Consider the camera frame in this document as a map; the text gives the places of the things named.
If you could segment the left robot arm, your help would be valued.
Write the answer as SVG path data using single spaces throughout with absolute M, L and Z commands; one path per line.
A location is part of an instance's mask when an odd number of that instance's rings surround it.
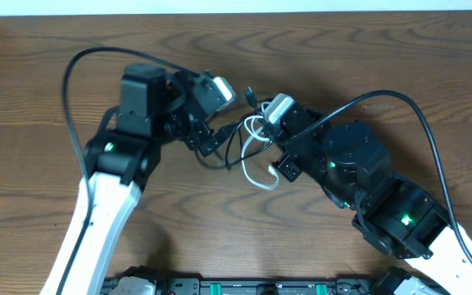
M 120 237 L 137 206 L 163 145 L 185 143 L 212 154 L 229 136 L 207 117 L 236 93 L 227 80 L 206 71 L 169 73 L 150 64 L 125 68 L 120 105 L 108 109 L 96 135 L 79 150 L 84 164 L 74 215 L 44 294 L 98 294 Z

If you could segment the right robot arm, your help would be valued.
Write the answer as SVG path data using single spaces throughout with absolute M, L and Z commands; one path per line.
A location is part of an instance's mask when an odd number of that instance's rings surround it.
M 393 169 L 388 149 L 362 121 L 332 126 L 291 98 L 263 106 L 262 133 L 282 151 L 288 181 L 309 175 L 384 255 L 404 260 L 450 294 L 472 294 L 472 240 L 447 208 Z

